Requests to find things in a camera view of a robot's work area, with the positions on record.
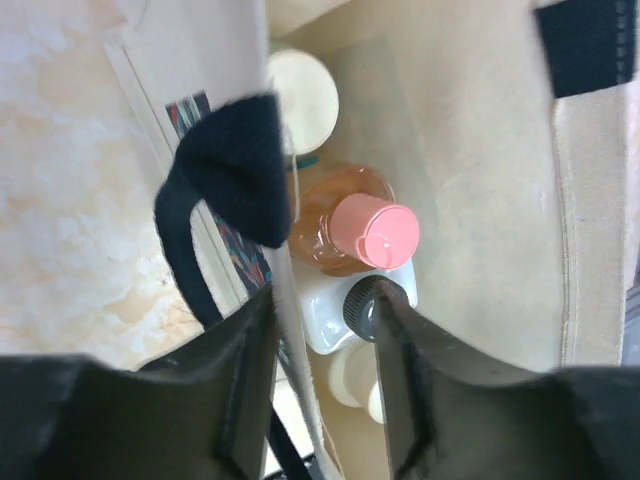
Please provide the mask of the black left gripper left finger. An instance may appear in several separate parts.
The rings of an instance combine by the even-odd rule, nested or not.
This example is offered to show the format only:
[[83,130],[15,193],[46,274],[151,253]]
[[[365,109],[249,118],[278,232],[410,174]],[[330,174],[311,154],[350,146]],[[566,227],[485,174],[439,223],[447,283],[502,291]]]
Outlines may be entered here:
[[87,355],[1,360],[5,479],[258,479],[278,334],[262,289],[137,371]]

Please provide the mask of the green bottle beige cap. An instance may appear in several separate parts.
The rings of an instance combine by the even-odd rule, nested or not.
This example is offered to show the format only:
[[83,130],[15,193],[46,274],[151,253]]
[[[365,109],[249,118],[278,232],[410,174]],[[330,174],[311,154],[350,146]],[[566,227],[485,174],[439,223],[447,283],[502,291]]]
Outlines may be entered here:
[[291,168],[293,160],[316,151],[333,133],[339,94],[325,64],[305,51],[276,50],[267,67],[279,104],[285,162]]

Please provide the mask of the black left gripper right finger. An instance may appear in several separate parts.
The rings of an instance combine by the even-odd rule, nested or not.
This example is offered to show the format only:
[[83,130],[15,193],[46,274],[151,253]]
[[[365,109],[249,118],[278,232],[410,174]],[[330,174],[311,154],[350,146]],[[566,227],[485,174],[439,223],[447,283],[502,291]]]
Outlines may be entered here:
[[395,479],[635,479],[639,371],[535,373],[375,289],[376,354]]

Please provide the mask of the orange lotion bottle pink cap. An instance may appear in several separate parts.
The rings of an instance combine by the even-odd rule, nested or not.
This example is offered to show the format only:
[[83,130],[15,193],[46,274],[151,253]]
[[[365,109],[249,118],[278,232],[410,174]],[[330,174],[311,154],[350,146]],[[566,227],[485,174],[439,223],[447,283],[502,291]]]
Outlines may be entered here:
[[373,168],[319,160],[288,172],[294,257],[330,276],[391,271],[414,255],[418,219]]

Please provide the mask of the white bottle grey cap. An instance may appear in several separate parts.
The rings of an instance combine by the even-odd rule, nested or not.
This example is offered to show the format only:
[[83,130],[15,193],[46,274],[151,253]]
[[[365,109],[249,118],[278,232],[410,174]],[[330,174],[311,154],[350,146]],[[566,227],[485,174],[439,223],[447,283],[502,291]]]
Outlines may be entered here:
[[350,291],[364,278],[382,276],[401,287],[412,307],[418,304],[416,278],[411,260],[396,270],[372,270],[346,277],[334,277],[300,260],[293,260],[296,291],[301,305],[305,339],[317,354],[329,355],[353,341],[356,334],[344,319],[344,304],[352,305]]

